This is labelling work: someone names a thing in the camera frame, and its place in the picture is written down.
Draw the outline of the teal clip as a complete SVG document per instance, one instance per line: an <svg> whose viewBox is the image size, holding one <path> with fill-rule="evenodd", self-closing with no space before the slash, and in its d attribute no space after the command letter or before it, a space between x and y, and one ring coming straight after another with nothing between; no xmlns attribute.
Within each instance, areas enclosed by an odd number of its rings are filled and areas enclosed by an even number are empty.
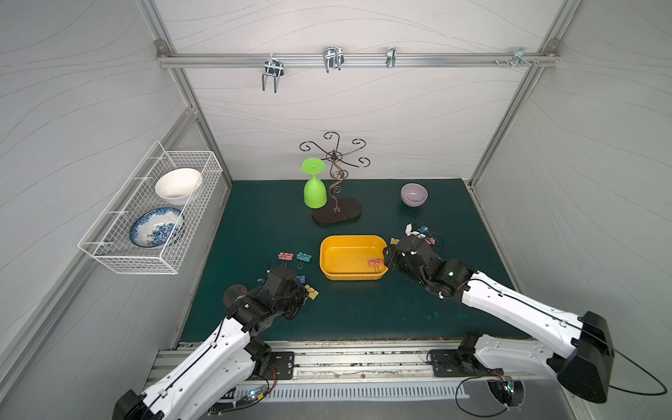
<svg viewBox="0 0 672 420"><path fill-rule="evenodd" d="M306 254L304 252L297 252L296 259L297 259L297 268L299 270L302 270L306 264L309 264L311 262L313 256L310 254Z"/></svg>

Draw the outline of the yellow plastic storage box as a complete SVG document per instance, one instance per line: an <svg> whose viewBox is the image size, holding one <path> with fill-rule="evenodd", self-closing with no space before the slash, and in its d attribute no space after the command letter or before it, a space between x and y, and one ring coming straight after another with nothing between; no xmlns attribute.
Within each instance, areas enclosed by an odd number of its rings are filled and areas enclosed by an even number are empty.
<svg viewBox="0 0 672 420"><path fill-rule="evenodd" d="M386 241L380 236L328 236L320 244L320 269L332 281L379 280L387 272L374 273L371 258L382 258Z"/></svg>

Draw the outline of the bronze wire cup stand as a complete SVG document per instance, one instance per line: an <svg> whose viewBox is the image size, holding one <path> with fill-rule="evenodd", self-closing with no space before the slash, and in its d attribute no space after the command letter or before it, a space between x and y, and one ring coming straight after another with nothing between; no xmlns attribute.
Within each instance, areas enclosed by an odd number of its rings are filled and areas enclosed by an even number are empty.
<svg viewBox="0 0 672 420"><path fill-rule="evenodd" d="M339 133L327 131L323 138L325 140L335 139L336 144L332 150L326 150L313 140L304 141L299 145L301 152L310 152L313 148L317 148L324 154L324 157L320 159L325 162L325 170L318 177L327 189L327 204L323 208L311 209L313 210L311 215L313 220L322 226L355 221L362 214L362 204L357 199L341 197L341 184L349 176L348 167L363 169L370 166L371 162L368 157L359 157L356 163L346 160L347 156L364 149L367 142L364 139L355 138L352 140L355 148L349 152L342 152Z"/></svg>

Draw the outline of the green plastic goblet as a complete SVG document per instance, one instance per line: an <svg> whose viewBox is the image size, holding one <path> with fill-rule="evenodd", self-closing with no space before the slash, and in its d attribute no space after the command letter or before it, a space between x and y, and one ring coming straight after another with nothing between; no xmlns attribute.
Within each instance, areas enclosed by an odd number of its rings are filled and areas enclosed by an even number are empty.
<svg viewBox="0 0 672 420"><path fill-rule="evenodd" d="M306 159L301 164L301 169L307 175L310 175L308 182L304 185L304 204L311 209L323 208L327 204L327 189L322 180L318 177L323 173L326 165L321 159Z"/></svg>

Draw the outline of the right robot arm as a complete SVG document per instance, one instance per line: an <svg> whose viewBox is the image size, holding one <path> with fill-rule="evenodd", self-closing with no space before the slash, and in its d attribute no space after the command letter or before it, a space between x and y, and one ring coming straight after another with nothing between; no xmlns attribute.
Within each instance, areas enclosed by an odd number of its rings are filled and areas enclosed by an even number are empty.
<svg viewBox="0 0 672 420"><path fill-rule="evenodd" d="M452 300L528 334L502 339L472 332L460 346L432 353L432 362L465 376L528 373L555 379L588 402L607 401L614 350L600 315L583 316L546 306L512 290L457 259L443 259L421 236L406 236L383 251L386 267L397 269L442 300Z"/></svg>

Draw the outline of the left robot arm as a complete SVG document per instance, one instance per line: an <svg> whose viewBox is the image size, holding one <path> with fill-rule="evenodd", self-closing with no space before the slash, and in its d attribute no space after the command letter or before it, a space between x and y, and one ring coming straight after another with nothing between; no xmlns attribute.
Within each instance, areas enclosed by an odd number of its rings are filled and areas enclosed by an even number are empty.
<svg viewBox="0 0 672 420"><path fill-rule="evenodd" d="M259 287L236 297L215 330L183 362L138 394L115 403L114 419L198 419L240 383L264 378L271 347L259 338L277 318L293 320L318 292L290 269L269 271Z"/></svg>

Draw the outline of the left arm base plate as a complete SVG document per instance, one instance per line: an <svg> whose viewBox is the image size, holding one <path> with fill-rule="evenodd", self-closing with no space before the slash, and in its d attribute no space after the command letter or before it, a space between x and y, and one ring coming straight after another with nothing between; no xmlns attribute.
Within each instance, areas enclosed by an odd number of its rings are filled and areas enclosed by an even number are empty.
<svg viewBox="0 0 672 420"><path fill-rule="evenodd" d="M294 352L271 352L264 355L255 367L254 373L273 381L289 381L294 376Z"/></svg>

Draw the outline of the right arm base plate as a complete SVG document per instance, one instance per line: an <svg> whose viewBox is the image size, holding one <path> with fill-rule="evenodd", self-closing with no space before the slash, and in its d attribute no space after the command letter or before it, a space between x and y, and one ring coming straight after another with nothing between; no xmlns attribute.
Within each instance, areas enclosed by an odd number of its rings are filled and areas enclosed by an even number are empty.
<svg viewBox="0 0 672 420"><path fill-rule="evenodd" d="M435 377L502 376L502 369L486 367L475 355L458 349L434 349L426 355Z"/></svg>

